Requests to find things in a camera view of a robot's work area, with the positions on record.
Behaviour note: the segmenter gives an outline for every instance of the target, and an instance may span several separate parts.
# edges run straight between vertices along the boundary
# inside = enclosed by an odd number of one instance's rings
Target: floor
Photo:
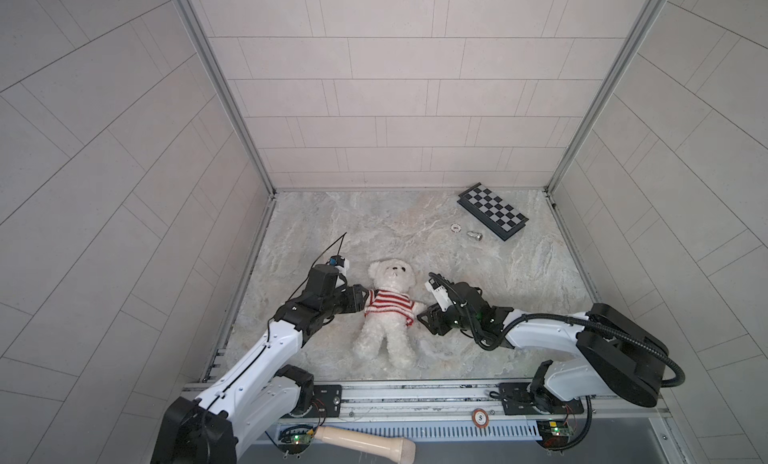
[[[227,366],[261,337],[266,319],[302,282],[314,258],[344,232],[342,255],[352,263],[351,283],[370,286],[369,263],[397,257],[416,270],[418,284],[411,297],[427,304],[434,299],[420,283],[431,271],[482,287],[491,305],[556,313],[586,310],[587,290],[543,193],[509,190],[499,195],[530,219],[506,242],[461,208],[454,191],[279,194],[227,344]],[[462,226],[461,233],[450,230],[453,223]],[[482,241],[470,239],[470,229],[483,233]],[[290,363],[316,380],[456,379],[532,376],[543,360],[557,358],[544,350],[489,353],[456,331],[440,337],[414,325],[409,333],[418,355],[416,368],[398,370],[385,347],[369,362],[350,352],[363,319],[361,314],[338,315]]]

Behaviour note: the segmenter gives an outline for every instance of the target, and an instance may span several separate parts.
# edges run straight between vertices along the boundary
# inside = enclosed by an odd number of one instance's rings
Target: cable
[[[604,333],[608,335],[612,335],[613,337],[616,337],[619,340],[623,340],[625,343],[632,344],[636,347],[639,347],[640,349],[644,350],[648,354],[651,354],[653,357],[664,363],[667,367],[672,369],[675,373],[675,376],[671,379],[662,380],[661,381],[661,387],[677,387],[683,382],[685,382],[685,372],[680,368],[680,366],[677,365],[672,359],[669,358],[667,354],[664,354],[660,350],[658,350],[656,347],[648,345],[638,339],[635,339],[629,334],[623,333],[619,330],[614,329],[613,327],[609,327],[608,325],[595,323],[590,320],[586,319],[578,319],[576,317],[571,317],[568,315],[557,315],[557,314],[546,314],[546,313],[530,313],[530,314],[523,314],[517,319],[513,320],[511,323],[507,324],[504,327],[504,330],[502,333],[500,333],[491,343],[483,343],[482,339],[481,343],[478,343],[481,348],[484,350],[494,350],[499,345],[501,345],[502,342],[504,342],[505,336],[509,333],[509,331],[512,330],[513,327],[516,325],[528,322],[529,320],[534,319],[549,319],[549,320],[557,320],[562,323],[571,324],[571,325],[582,325],[585,329],[592,329],[596,330],[599,333]]]

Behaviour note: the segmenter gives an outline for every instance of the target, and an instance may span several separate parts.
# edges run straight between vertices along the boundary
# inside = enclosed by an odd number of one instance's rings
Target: chessboard
[[[525,227],[528,218],[481,183],[458,195],[458,203],[502,240]]]

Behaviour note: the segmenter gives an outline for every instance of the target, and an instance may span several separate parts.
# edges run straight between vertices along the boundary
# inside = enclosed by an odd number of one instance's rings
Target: white teddy bear
[[[412,368],[416,354],[408,342],[406,328],[426,309],[425,304],[408,297],[408,289],[416,285],[413,268],[400,259],[390,259],[372,263],[368,274],[373,279],[374,290],[366,301],[366,323],[355,342],[354,352],[361,359],[372,359],[386,337],[392,364],[399,369]]]

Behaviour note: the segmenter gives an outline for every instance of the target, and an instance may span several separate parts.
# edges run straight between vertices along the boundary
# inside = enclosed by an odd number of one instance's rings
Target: tile
[[[650,132],[648,126],[615,95],[610,96],[593,130],[621,165],[629,160]]]
[[[0,0],[0,89],[51,64],[74,47],[36,0]]]
[[[426,80],[355,79],[335,80],[334,84],[341,115],[395,116],[426,113]]]
[[[136,32],[136,35],[139,36],[139,40],[141,40],[141,44],[147,50],[147,53],[151,57],[155,66],[157,66],[160,73],[163,76],[170,74],[170,72],[173,69],[170,68],[170,65],[168,65],[168,61],[165,60],[165,56],[163,56],[163,52],[158,47],[158,43],[154,41],[152,34],[149,32],[149,29],[147,28],[147,24],[141,19],[141,17],[137,17],[131,20],[129,24],[131,27],[133,27],[134,32]]]
[[[494,147],[437,147],[432,149],[432,171],[495,171],[502,150]]]
[[[664,301],[661,299],[661,295],[659,294],[659,291],[656,289],[652,290],[648,294],[640,297],[636,302],[630,304],[629,310],[634,315],[634,318],[637,319],[641,315],[656,309],[659,305],[663,304]]]
[[[63,401],[77,380],[69,374],[0,359],[0,390]]]
[[[458,79],[464,39],[350,39],[356,79]]]
[[[711,459],[759,459],[745,434],[708,437],[700,442]]]
[[[563,11],[568,4],[568,0],[552,0],[552,7],[549,9],[547,23],[544,25],[542,36],[553,37],[558,31],[560,20],[563,18]]]
[[[139,394],[138,392],[131,392],[123,412],[135,416],[161,419],[165,413],[165,400]]]
[[[686,335],[675,323],[675,317],[667,309],[668,305],[659,305],[638,317],[636,322],[663,342],[669,348],[670,358],[685,371],[685,384],[671,391],[685,412],[694,434],[696,437],[710,437],[740,431],[734,414],[691,349]],[[672,373],[667,370],[664,375],[672,376]]]
[[[710,276],[710,282],[763,353],[768,349],[768,333],[762,325],[766,314],[766,265],[768,249],[759,247]]]
[[[200,2],[214,36],[312,36],[305,0]]]
[[[216,61],[227,79],[252,79],[240,39],[235,36],[218,36],[208,39],[214,48]]]
[[[599,85],[599,80],[540,80],[525,115],[581,117]]]
[[[552,192],[552,197],[554,197],[560,215],[568,226],[568,233],[576,246],[576,250],[582,253],[592,243],[592,237],[589,235],[584,223],[581,222],[581,217],[576,212],[576,207],[571,202],[571,197],[568,195],[568,191],[565,190],[565,186],[558,186]]]
[[[248,155],[240,139],[232,133],[203,173],[198,184],[217,210],[221,211],[224,207],[240,172],[246,165],[250,165]]]
[[[214,221],[194,198],[187,199],[133,289],[133,295],[170,314]]]
[[[328,115],[320,80],[238,80],[237,88],[247,117]]]
[[[69,156],[0,99],[0,222],[69,161]]]
[[[205,195],[205,192],[200,189],[200,186],[195,186],[192,190],[192,197],[197,200],[197,203],[200,204],[203,209],[205,209],[205,212],[211,219],[216,220],[219,218],[219,210],[216,209],[216,206],[214,206],[208,196]]]
[[[254,79],[350,79],[346,39],[241,37]]]
[[[109,133],[64,165],[0,226],[0,302],[37,311],[142,175]]]
[[[119,313],[30,462],[95,462],[158,334]]]
[[[624,233],[624,238],[629,243],[634,242],[638,237],[643,235],[643,232],[648,230],[648,227],[654,225],[658,219],[660,219],[660,216],[659,213],[656,212],[656,209],[648,209],[648,211]]]
[[[167,315],[133,294],[128,296],[120,310],[157,330],[163,330],[163,325],[165,325],[165,321],[168,319]]]
[[[435,0],[432,15],[432,36],[446,36],[446,21],[448,20],[448,0]]]
[[[694,260],[733,239],[744,224],[664,142],[657,142],[632,179]]]
[[[336,84],[334,84],[333,80],[322,81],[322,93],[325,94],[328,115],[338,116],[339,100],[336,98]]]
[[[22,332],[31,318],[30,314],[0,303],[0,353],[5,354],[5,350],[16,339],[16,335]]]
[[[93,40],[168,0],[62,0],[80,28]]]
[[[637,167],[640,161],[642,161],[648,154],[648,151],[653,148],[656,142],[659,141],[659,137],[653,131],[649,131],[637,149],[632,152],[627,162],[624,163],[624,169],[632,173]]]
[[[726,55],[734,48],[741,37],[726,30],[725,34],[717,41],[715,47],[704,58],[704,62],[698,66],[694,74],[685,83],[686,89],[694,94],[699,91],[704,82],[710,78],[715,69],[720,65]]]
[[[141,179],[134,193],[169,226],[210,161],[211,155],[197,131],[187,125]]]
[[[645,0],[568,0],[555,36],[624,37]]]
[[[642,56],[632,60],[615,94],[672,150],[710,111],[702,100]]]
[[[5,355],[80,375],[159,243],[118,209]]]
[[[408,147],[377,147],[370,149],[347,149],[346,156],[351,171],[420,171],[422,168],[422,150]],[[435,157],[432,158],[433,171]]]
[[[584,267],[586,268],[589,277],[592,278],[594,286],[597,287],[600,301],[610,305],[614,309],[618,309],[619,312],[624,315],[631,315],[629,310],[627,310],[627,313],[624,313],[622,310],[627,309],[627,304],[624,302],[624,297],[621,296],[619,288],[614,282],[614,278],[610,276],[608,267],[605,267],[605,262],[603,261],[603,258],[600,257],[598,248],[595,247],[594,244],[591,244],[587,247],[587,250],[581,253],[581,258],[584,261]]]
[[[515,187],[544,187],[552,180],[552,172],[518,172]]]
[[[190,72],[194,75],[194,79],[197,81],[197,86],[203,91],[206,100],[212,99],[214,95],[216,95],[216,90],[214,89],[214,84],[211,82],[210,76],[203,67],[203,62],[200,60],[200,56],[190,57],[190,59],[187,60],[187,67],[189,67]]]
[[[45,13],[56,23],[56,27],[62,31],[70,43],[75,47],[80,47],[88,43],[88,37],[85,36],[78,23],[74,21],[70,13],[64,8],[60,0],[36,0]]]
[[[266,149],[275,172],[338,172],[333,149]]]
[[[122,113],[109,131],[148,171],[203,105],[203,93],[182,65]]]
[[[625,302],[634,303],[654,289],[654,283],[621,235],[607,208],[591,220],[587,229]]]
[[[506,171],[551,172],[560,163],[562,149],[541,149],[536,147],[515,147],[509,157]]]
[[[214,346],[219,336],[221,323],[229,310],[232,296],[241,274],[240,270],[235,270],[234,267],[228,264],[224,266],[224,272],[221,273],[221,279],[216,285],[210,301],[207,302],[207,306],[204,306],[203,309],[196,308],[195,312],[200,312],[202,318],[197,329],[190,333],[188,337],[184,337],[187,340],[189,350],[185,350],[183,355],[178,354],[184,360],[181,364],[182,373],[202,376],[205,372],[205,366],[208,363],[208,359],[214,353]]]
[[[464,147],[469,117],[387,117],[388,147]]]
[[[648,199],[607,147],[600,150],[586,174],[621,232],[627,232],[650,209]]]
[[[442,172],[365,172],[366,187],[441,187]]]
[[[320,0],[305,0],[306,12],[310,18],[312,36],[326,36],[326,25],[322,18],[322,6]]]
[[[462,79],[557,79],[571,39],[467,39]]]
[[[435,0],[320,0],[327,36],[431,36]]]
[[[640,47],[640,55],[685,84],[723,34],[724,28],[666,5]]]
[[[61,405],[59,401],[0,391],[3,459],[29,460]]]
[[[120,414],[118,423],[101,451],[98,464],[135,464],[141,462],[144,448],[151,443],[152,429],[159,420]]]
[[[762,245],[763,243],[747,229],[712,251],[712,253],[707,254],[702,260],[698,261],[698,264],[707,276],[711,276],[736,259],[746,256]]]
[[[478,182],[484,182],[488,186],[513,187],[518,172],[483,172],[483,171],[455,171],[444,172],[442,185],[444,187],[467,187]]]
[[[438,115],[513,116],[523,80],[442,80]]]
[[[450,0],[446,36],[541,36],[553,0]]]
[[[707,20],[717,22],[726,29],[767,46],[768,16],[764,12],[765,2],[766,0],[698,0],[692,10]]]
[[[573,165],[563,175],[562,185],[568,190],[568,195],[573,202],[578,215],[584,217],[598,201],[598,193],[594,191],[584,171],[578,165]]]
[[[123,207],[139,219],[159,238],[162,239],[168,231],[168,226],[165,222],[163,222],[156,213],[152,212],[152,209],[148,208],[147,204],[141,202],[141,199],[136,197],[136,194],[131,192],[128,198],[123,202]]]
[[[723,392],[723,397],[760,458],[765,460],[768,457],[768,440],[754,409],[756,406],[764,409],[766,405],[766,398],[760,388],[762,382],[768,380],[768,360],[764,356],[753,357],[711,370],[710,376],[720,392]]]
[[[305,147],[376,147],[374,117],[300,117]]]
[[[40,104],[40,101],[35,99],[23,85],[16,84],[9,87],[0,96],[68,156],[74,157],[74,154],[83,148],[83,143],[72,135],[72,132],[64,127],[64,124],[59,122],[52,113],[48,112],[48,109]]]
[[[698,353],[701,363],[706,370],[727,366],[750,357],[760,356],[763,352],[755,344],[752,337],[742,335],[728,342],[718,344]]]
[[[192,271],[134,390],[167,399],[214,287]]]
[[[635,240],[632,250],[694,350],[703,350],[746,333],[663,220],[659,219]],[[692,307],[690,303],[696,303],[696,306]]]
[[[266,208],[268,200],[269,196],[266,193],[264,186],[259,187],[254,195],[254,199],[250,201],[242,225],[240,225],[240,228],[237,230],[237,237],[232,244],[230,255],[226,258],[227,263],[231,267],[234,267],[235,269],[244,268],[248,253],[254,242],[254,236],[259,229],[259,225],[261,225],[261,218],[264,214],[264,209]]]
[[[514,110],[514,115],[523,116],[526,112],[528,112],[528,106],[531,105],[531,99],[533,98],[533,94],[536,91],[537,85],[538,80],[525,81],[523,92],[520,94],[520,101],[518,102],[517,108]]]
[[[624,39],[574,39],[560,79],[603,79]]]
[[[124,25],[23,84],[78,139],[89,142],[160,77],[133,28]]]
[[[200,258],[216,273],[221,274],[226,257],[230,254],[240,225],[243,223],[247,207],[236,193],[230,193],[224,208],[210,231]]]
[[[760,111],[768,105],[766,65],[768,49],[741,39],[696,93],[763,145],[768,144],[768,120]]]
[[[713,112],[678,149],[678,156],[763,242],[768,241],[768,151]]]
[[[158,43],[170,68],[175,69],[195,53],[173,3],[167,2],[141,16],[154,41]]]

